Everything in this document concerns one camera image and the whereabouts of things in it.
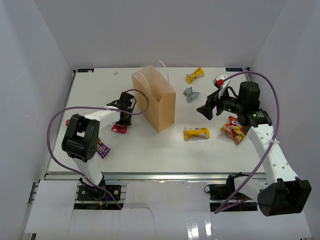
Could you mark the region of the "yellow snack bar wrapper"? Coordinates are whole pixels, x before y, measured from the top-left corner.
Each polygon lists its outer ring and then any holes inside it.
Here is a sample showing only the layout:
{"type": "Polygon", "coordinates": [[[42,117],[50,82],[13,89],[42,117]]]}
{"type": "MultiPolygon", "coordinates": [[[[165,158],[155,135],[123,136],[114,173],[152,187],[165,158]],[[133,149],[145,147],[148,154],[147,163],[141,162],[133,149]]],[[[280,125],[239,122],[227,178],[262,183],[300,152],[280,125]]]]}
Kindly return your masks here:
{"type": "Polygon", "coordinates": [[[199,137],[203,139],[210,138],[210,132],[206,127],[196,127],[196,128],[184,128],[184,139],[188,140],[191,137],[199,137]]]}

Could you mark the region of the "purple M&M's packet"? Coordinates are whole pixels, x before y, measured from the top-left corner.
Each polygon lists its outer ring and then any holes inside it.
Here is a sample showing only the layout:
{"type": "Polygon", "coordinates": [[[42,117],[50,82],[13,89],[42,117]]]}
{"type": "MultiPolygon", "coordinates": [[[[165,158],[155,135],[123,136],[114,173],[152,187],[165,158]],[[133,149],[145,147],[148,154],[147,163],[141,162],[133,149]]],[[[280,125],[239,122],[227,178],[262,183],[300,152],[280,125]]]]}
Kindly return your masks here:
{"type": "Polygon", "coordinates": [[[107,156],[110,150],[111,149],[108,146],[106,146],[100,139],[97,140],[96,152],[102,159],[104,159],[107,156]]]}

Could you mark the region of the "pink candy packet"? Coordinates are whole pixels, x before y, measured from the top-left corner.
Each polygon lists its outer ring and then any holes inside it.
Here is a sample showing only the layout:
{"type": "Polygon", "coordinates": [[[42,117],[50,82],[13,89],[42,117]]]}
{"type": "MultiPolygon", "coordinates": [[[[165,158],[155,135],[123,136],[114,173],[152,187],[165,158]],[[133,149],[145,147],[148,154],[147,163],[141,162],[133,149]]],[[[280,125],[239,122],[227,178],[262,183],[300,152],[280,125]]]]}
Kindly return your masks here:
{"type": "Polygon", "coordinates": [[[111,130],[115,133],[118,133],[118,134],[125,134],[128,130],[128,127],[126,125],[121,125],[121,124],[117,124],[115,123],[111,130]]]}

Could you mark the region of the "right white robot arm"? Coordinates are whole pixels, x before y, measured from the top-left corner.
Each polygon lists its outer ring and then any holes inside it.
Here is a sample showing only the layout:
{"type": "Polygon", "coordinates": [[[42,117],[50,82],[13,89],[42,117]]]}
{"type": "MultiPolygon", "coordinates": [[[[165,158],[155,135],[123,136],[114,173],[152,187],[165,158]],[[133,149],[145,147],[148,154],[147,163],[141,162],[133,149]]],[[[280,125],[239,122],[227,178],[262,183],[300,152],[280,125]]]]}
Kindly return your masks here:
{"type": "Polygon", "coordinates": [[[208,120],[213,110],[220,115],[223,111],[237,115],[238,122],[254,145],[263,161],[266,185],[253,179],[252,174],[236,173],[226,180],[226,195],[236,200],[245,195],[254,200],[265,216],[301,213],[312,187],[308,180],[301,180],[290,167],[275,136],[275,129],[268,113],[260,108],[260,88],[255,82],[240,84],[236,97],[229,95],[226,87],[219,87],[207,97],[197,112],[208,120]]]}

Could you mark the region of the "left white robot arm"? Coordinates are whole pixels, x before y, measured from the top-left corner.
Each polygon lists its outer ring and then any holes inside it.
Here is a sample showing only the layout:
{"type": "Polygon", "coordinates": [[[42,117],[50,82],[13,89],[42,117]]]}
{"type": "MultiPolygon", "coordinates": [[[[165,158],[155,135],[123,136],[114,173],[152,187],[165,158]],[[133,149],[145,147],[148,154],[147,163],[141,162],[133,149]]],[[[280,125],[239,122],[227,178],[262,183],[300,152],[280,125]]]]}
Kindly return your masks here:
{"type": "Polygon", "coordinates": [[[105,196],[104,176],[93,160],[98,150],[99,131],[113,123],[128,127],[136,104],[135,96],[122,92],[118,100],[86,115],[74,114],[70,120],[61,148],[76,163],[83,174],[80,182],[90,196],[99,200],[105,196]]]}

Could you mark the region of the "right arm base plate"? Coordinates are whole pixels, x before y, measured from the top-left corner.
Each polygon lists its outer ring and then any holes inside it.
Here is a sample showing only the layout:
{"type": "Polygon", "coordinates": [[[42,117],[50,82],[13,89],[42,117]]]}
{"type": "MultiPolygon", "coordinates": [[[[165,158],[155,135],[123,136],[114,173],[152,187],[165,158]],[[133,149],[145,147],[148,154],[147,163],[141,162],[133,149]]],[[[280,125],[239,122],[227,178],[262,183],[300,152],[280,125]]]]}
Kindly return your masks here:
{"type": "MultiPolygon", "coordinates": [[[[213,213],[220,205],[219,201],[226,200],[229,195],[235,191],[234,179],[238,177],[247,177],[248,174],[242,172],[230,174],[223,184],[207,184],[204,187],[204,192],[209,194],[209,199],[213,201],[210,203],[210,211],[213,213]]],[[[253,212],[257,211],[258,206],[255,202],[244,202],[226,210],[226,212],[253,212]]]]}

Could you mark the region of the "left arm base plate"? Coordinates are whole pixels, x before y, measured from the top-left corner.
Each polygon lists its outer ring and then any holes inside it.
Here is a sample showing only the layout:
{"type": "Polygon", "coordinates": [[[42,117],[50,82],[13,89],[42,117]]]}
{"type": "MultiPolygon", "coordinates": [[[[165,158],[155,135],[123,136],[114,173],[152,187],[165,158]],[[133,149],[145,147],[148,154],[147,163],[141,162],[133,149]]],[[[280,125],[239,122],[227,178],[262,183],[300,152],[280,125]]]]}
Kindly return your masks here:
{"type": "MultiPolygon", "coordinates": [[[[119,205],[123,207],[121,200],[121,185],[106,185],[103,186],[112,194],[119,205]]],[[[113,201],[108,193],[98,190],[94,192],[88,190],[83,185],[78,186],[75,203],[75,210],[120,210],[118,205],[113,201]]]]}

